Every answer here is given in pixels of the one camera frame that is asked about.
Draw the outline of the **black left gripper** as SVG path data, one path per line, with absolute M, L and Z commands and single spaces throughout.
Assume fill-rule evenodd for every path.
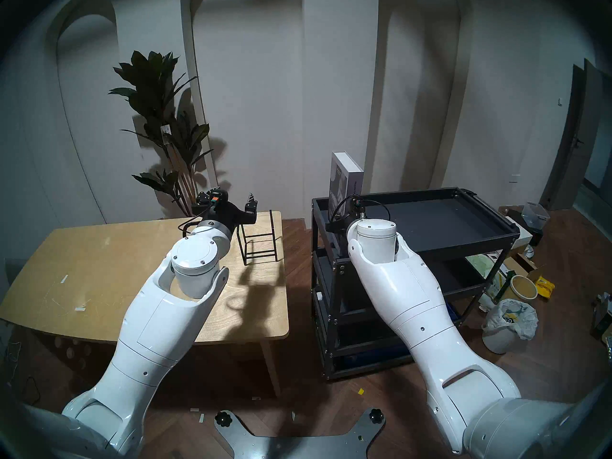
M 257 205 L 252 192 L 248 195 L 244 210 L 240 210 L 228 200 L 226 190 L 201 191 L 193 203 L 193 215 L 201 217 L 197 228 L 216 228 L 230 239 L 237 226 L 255 224 Z

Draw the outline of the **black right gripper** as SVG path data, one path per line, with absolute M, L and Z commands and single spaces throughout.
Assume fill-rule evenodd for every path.
M 349 212 L 342 217 L 338 214 L 333 221 L 326 223 L 326 231 L 331 234 L 346 234 L 348 228 L 357 220 L 357 216 L 353 212 Z

